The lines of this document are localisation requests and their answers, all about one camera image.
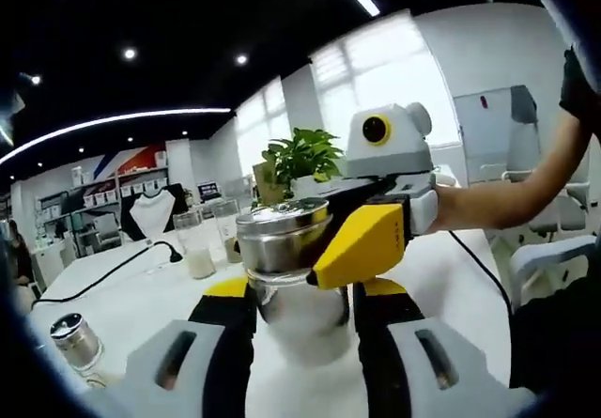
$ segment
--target floor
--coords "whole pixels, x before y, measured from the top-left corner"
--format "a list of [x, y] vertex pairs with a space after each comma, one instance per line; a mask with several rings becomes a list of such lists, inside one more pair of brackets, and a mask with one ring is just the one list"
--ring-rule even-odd
[[[563, 240], [579, 235], [591, 235], [593, 232], [599, 230], [601, 225], [601, 208], [597, 207], [590, 210], [587, 219], [587, 228], [582, 232], [572, 233], [571, 235], [558, 235], [555, 240]], [[499, 268], [499, 275], [501, 283], [507, 291], [509, 291], [509, 260], [512, 254], [516, 251], [520, 244], [518, 242], [519, 236], [523, 235], [523, 244], [541, 244], [547, 242], [546, 239], [532, 233], [527, 226], [512, 228], [508, 230], [499, 231], [486, 231], [488, 240], [491, 241], [491, 249], [493, 256], [497, 262]], [[558, 278], [562, 278], [564, 273], [567, 272], [565, 282], [562, 284], [568, 286], [571, 282], [586, 275], [587, 261], [584, 257], [578, 257], [570, 260], [566, 263], [562, 263], [561, 266], [557, 265]], [[525, 288], [522, 292], [523, 303], [526, 303], [533, 298], [541, 298], [552, 294], [553, 288], [549, 279], [545, 275], [540, 275], [532, 282], [532, 284]]]

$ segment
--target black cable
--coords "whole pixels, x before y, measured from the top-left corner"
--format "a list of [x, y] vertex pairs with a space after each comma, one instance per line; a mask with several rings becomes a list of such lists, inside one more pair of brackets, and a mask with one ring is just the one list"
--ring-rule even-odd
[[178, 261], [181, 261], [182, 256], [181, 256], [181, 254], [178, 251], [176, 251], [175, 247], [173, 247], [167, 241], [157, 241], [154, 244], [152, 244], [151, 246], [145, 247], [140, 252], [132, 255], [127, 260], [119, 263], [114, 268], [112, 268], [110, 271], [108, 271], [106, 274], [104, 274], [100, 279], [98, 279], [96, 282], [94, 282], [94, 283], [86, 286], [79, 293], [76, 293], [76, 294], [74, 294], [72, 296], [68, 296], [67, 298], [62, 298], [62, 299], [37, 299], [37, 300], [33, 301], [31, 307], [33, 308], [36, 304], [38, 304], [40, 302], [62, 303], [62, 302], [69, 302], [69, 301], [72, 301], [74, 299], [77, 299], [80, 296], [82, 296], [83, 294], [85, 294], [87, 291], [89, 291], [90, 289], [92, 289], [94, 286], [98, 285], [100, 282], [102, 282], [104, 279], [106, 279], [109, 275], [111, 275], [112, 273], [114, 273], [118, 269], [122, 268], [123, 266], [127, 265], [132, 260], [134, 260], [135, 258], [137, 258], [138, 256], [140, 256], [141, 254], [149, 251], [150, 249], [152, 249], [155, 246], [158, 246], [159, 244], [164, 244], [167, 247], [169, 247], [169, 249], [171, 249], [171, 255], [169, 256], [169, 261], [171, 261], [172, 263], [177, 263]]
[[505, 306], [507, 307], [507, 316], [511, 317], [511, 315], [514, 313], [513, 308], [511, 307], [511, 301], [509, 299], [509, 296], [507, 295], [507, 292], [505, 291], [505, 288], [503, 288], [503, 286], [501, 285], [501, 282], [499, 282], [499, 279], [497, 279], [497, 277], [495, 277], [493, 275], [492, 272], [490, 272], [488, 270], [488, 268], [485, 266], [485, 264], [480, 260], [480, 258], [478, 258], [478, 256], [466, 245], [465, 242], [463, 242], [452, 230], [449, 230], [449, 234], [453, 237], [453, 239], [455, 241], [457, 241], [459, 243], [459, 245], [461, 247], [463, 247], [463, 249], [471, 256], [471, 258], [473, 258], [473, 261], [476, 262], [476, 264], [482, 268], [482, 271], [485, 272], [485, 274], [490, 278], [490, 280], [493, 281], [493, 283], [497, 286], [497, 288], [499, 289], [499, 291], [501, 292], [501, 295], [503, 297], [503, 300], [505, 301]]

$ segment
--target cup with liquid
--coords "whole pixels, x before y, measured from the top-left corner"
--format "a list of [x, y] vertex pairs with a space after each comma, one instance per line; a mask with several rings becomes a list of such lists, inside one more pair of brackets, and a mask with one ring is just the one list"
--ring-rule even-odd
[[194, 279], [204, 279], [215, 272], [202, 223], [199, 209], [173, 216], [173, 225], [183, 249], [184, 261]]

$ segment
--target white table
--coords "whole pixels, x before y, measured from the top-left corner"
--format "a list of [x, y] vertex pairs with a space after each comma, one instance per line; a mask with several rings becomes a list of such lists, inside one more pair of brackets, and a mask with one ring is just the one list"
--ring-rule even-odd
[[[214, 228], [207, 232], [214, 238]], [[456, 233], [498, 276], [484, 232]], [[175, 235], [167, 234], [165, 239], [178, 247]], [[139, 241], [77, 260], [44, 297], [79, 291], [142, 247]], [[51, 345], [47, 336], [50, 325], [66, 313], [81, 313], [106, 347], [104, 366], [109, 366], [113, 375], [122, 375], [128, 354], [172, 319], [187, 319], [203, 291], [243, 274], [240, 264], [227, 265], [220, 260], [215, 275], [193, 280], [185, 262], [170, 265], [168, 256], [166, 247], [154, 248], [77, 301], [36, 306], [31, 319]], [[495, 285], [451, 236], [439, 232], [413, 240], [403, 261], [386, 277], [403, 285], [426, 316], [439, 317], [482, 350], [490, 373], [509, 383], [511, 344], [504, 302]], [[367, 396], [357, 344], [355, 337], [347, 355], [333, 364], [301, 369], [285, 362], [259, 319], [247, 415], [366, 417]]]

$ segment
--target green leaves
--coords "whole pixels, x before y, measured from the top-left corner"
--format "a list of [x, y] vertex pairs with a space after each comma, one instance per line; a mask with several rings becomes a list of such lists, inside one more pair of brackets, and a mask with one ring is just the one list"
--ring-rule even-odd
[[[293, 130], [293, 138], [272, 139], [268, 150], [261, 155], [268, 163], [275, 166], [275, 180], [290, 190], [290, 183], [295, 178], [313, 176], [316, 181], [328, 181], [333, 176], [340, 176], [340, 170], [333, 160], [344, 155], [344, 151], [331, 144], [336, 136], [321, 129]], [[273, 178], [265, 181], [271, 183]]]

